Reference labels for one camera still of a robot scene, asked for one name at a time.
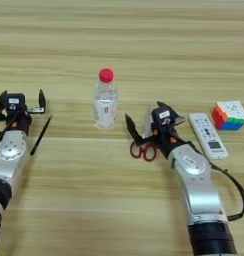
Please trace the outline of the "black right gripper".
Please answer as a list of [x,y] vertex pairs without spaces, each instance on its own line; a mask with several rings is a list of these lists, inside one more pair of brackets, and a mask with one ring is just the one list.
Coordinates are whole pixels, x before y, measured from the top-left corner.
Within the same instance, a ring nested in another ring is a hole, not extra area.
[[[168,108],[164,102],[157,101],[157,105],[159,108]],[[128,114],[125,115],[125,119],[127,130],[137,146],[141,147],[144,155],[152,147],[154,151],[159,149],[164,157],[168,158],[175,148],[186,144],[186,141],[182,140],[175,130],[176,125],[184,122],[184,118],[181,116],[168,118],[168,124],[162,124],[160,120],[153,120],[152,116],[149,116],[146,119],[143,136],[139,135],[134,121]]]

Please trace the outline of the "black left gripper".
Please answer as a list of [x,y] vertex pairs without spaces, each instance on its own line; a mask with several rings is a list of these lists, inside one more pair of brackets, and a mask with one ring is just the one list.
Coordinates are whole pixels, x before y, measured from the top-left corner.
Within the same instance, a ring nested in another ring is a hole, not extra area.
[[7,91],[0,95],[0,121],[6,121],[4,132],[19,130],[26,135],[29,134],[29,127],[32,123],[33,114],[44,114],[46,112],[46,98],[42,89],[39,91],[39,107],[28,108],[26,105],[10,105],[6,108]]

